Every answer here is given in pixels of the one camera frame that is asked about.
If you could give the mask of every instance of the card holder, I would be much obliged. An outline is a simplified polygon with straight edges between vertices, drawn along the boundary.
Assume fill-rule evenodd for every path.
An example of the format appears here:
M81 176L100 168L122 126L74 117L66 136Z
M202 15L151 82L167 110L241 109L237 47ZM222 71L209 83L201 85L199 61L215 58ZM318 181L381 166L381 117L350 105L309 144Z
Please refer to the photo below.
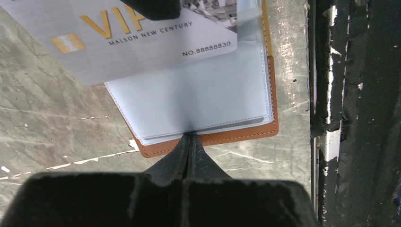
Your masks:
M259 21L238 26L235 52L107 82L134 136L149 139L271 119Z
M256 124L249 124L247 125L245 123L245 126L241 126L243 128L240 128L240 126L235 126L230 128L229 124L227 124L227 131L223 128L223 131L215 131L212 127L205 128L202 130L202 132L199 132L200 134L200 139L203 143L204 146L207 145L214 145L214 144L221 144L221 143L227 143L227 142L235 142L235 141L242 141L242 140L250 140L250 139L259 139L259 138L264 138L268 136L274 136L278 133L279 126L278 126L278 118L277 118L277 100L276 100L276 90L275 90L275 78L274 78L274 60L272 56L269 56L268 53L271 53L271 42L270 42L270 31L269 31L269 26L268 26L268 20L267 20L267 12L266 12L266 2L263 0L262 1L262 18L260 19L260 23L255 23L253 20L246 21L244 23L239 24L238 26L238 40L243 41L246 44L252 43L252 42L258 42L259 46L262 46L262 48L259 48L259 57L261 60L261 64L259 64L259 67L263 68L264 73L259 74L256 72L256 74L262 76L264 78L264 86L266 86L266 89L263 88L263 91L266 93L265 100L264 100L264 108L267 106L270 106L269 108L266 108L266 112L264 115L261 116L256 116L253 119L260 119L263 118L262 123L256 123ZM258 34L254 34L254 29L257 29L259 31ZM238 69L238 67L241 67L240 64L234 64L233 67ZM114 91L110 90L109 84L107 84L109 91L111 95L113 96ZM139 98L146 99L145 97L133 97L133 101L138 100ZM123 115L126 113L129 113L127 109L121 108L119 106L120 111L122 112ZM133 135L135 135L135 131L132 130L130 127L130 130ZM176 143L178 142L180 137L180 134L170 134L170 135L160 135L160 136L153 136L153 137L147 137L147 138L137 138L134 136L134 139L136 143L138 144L138 147L141 151L141 154L144 157L154 157L158 155L164 155L167 154L169 151L171 151Z

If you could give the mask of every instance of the white paint chip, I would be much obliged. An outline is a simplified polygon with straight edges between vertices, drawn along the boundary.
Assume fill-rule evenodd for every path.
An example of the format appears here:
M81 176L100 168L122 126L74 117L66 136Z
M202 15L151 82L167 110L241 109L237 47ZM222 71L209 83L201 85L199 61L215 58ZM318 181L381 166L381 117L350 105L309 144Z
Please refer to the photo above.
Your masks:
M329 174L329 167L328 166L323 168L323 174L324 174L324 176L327 176Z
M60 165L60 166L49 167L49 168L46 168L46 169L60 169L60 168L64 168L64 167L70 166L71 164L72 163L68 163L68 164L64 164L64 165Z
M132 148L134 148L134 150L139 150L139 147L138 147L138 145L137 145L137 143L135 142L134 139L130 139L130 144L129 144L129 146L132 147Z
M331 50L331 54L337 54L339 56L342 56L342 54L340 52L338 52L336 49L334 49L333 47L330 47Z
M337 17L337 7L336 6L332 6L330 8L330 24L329 26L334 26L335 24L335 19Z
M10 172L10 170L7 169L7 167L5 167L5 166L2 166L2 167L1 167L1 170L3 170L3 171L6 172L6 173L9 173L9 172Z
M341 130L327 131L326 135L321 136L321 149L324 154L324 160L329 162L340 155Z
M78 162L74 162L74 164L82 165L82 164L87 163L87 162L89 162L89 161L95 161L95 162L97 162L97 161L99 161L99 158L98 158L98 157L95 157L95 158L91 158L91 159L87 159L87 160L83 160L83 161L78 161Z

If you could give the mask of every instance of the orange stitching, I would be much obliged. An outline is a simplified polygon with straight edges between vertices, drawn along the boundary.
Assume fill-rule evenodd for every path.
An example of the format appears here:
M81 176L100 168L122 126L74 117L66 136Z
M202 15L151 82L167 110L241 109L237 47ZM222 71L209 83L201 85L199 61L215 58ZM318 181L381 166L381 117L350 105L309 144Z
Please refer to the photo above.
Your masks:
M262 26L263 26L263 33L264 33L264 41L265 41L265 47L266 47L266 53L267 53L267 39L266 39L266 29L265 29L265 25L264 25L264 19L263 19L263 14L262 14ZM267 56L267 67L269 69L269 79L270 79L270 96L271 96L271 101L273 101L273 87L271 85L271 62L269 60L269 57ZM260 136L260 135L265 135L265 134L270 134L276 131L276 119L274 119L274 108L272 109L272 113L273 113L273 130L270 132L264 132L264 133L259 133L259 134L254 134L254 135L247 135L247 136L240 136L240 137L234 137L234 138L229 138L229 139L222 139L222 140L215 140L215 141L206 141L206 142L202 142L202 144L207 144L207 143L214 143L214 142L219 142L219 141L225 141L225 140L235 140L235 139L240 139L240 138L246 138L246 137L254 137L254 136ZM144 146L141 144L143 152L147 155L147 156L151 156L154 154L158 154L158 153L164 153L167 151L170 151L172 149L168 149L168 150L162 150L162 151L158 151L155 153L151 153L148 154L145 151Z

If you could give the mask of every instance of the gray marble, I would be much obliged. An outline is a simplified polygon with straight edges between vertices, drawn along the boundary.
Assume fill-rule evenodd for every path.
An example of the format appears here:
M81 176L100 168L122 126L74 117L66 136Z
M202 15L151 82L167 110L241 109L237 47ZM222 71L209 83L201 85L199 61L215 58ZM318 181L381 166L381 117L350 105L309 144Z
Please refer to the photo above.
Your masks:
M279 134L205 150L234 178L293 180L310 190L305 0L268 1L268 11ZM102 157L132 150L105 87L77 82L2 8L0 21L0 167L7 168L0 170L0 218L34 173L140 172L160 159L138 152Z

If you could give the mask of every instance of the leather wallet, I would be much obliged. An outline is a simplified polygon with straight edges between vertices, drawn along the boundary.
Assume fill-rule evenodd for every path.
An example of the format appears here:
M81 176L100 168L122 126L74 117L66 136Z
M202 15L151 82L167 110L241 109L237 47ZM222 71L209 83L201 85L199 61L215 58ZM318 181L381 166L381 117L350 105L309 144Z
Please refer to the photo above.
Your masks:
M238 0L239 5L244 4L244 2L255 1ZM106 87L129 126L143 157L155 157L169 153L181 135L188 131L197 132L204 146L260 139L278 133L274 59L271 56L266 0L262 0L261 4L256 7L259 7L260 15L256 14L254 19L250 19L248 15L246 22L243 25L238 25L239 45L237 51L213 59L186 63L187 65L180 65L173 69L146 75L134 75L130 78L106 83ZM255 36L252 35L254 32L252 27L255 24L258 26L258 33L261 34L259 41L254 40L253 37ZM202 74L197 69L206 66L208 68L213 67L213 65L216 66L220 63L220 67L215 67L214 70L205 70L209 76L205 75L205 81L211 81L210 84L206 83L202 87L202 83L199 83L199 88L197 84L182 82L188 78L193 80L199 78ZM261 68L257 67L258 64L262 66L262 70L256 69ZM227 75L224 75L226 68L231 70L228 71ZM190 77L193 76L194 72L187 71L192 69L197 70L195 73L197 76ZM163 80L163 83L157 84L155 79ZM188 85L194 91L185 90L180 86L174 87L177 83ZM244 87L248 86L248 88L242 89L241 84L244 84ZM208 90L208 86L217 87L216 93L204 91L205 88ZM236 90L233 91L230 89L231 87L235 87ZM172 90L177 97L170 94ZM234 99L233 103L227 104L230 103L229 100L232 101L230 97L235 96L238 92L240 95ZM189 110L186 113L190 116L180 115L180 118L184 118L184 120L169 120L176 117L177 114L174 114L178 113L175 112L176 107L182 108L184 112L188 111L186 107L191 110L196 109L196 112ZM157 124L151 126L150 122L157 122Z

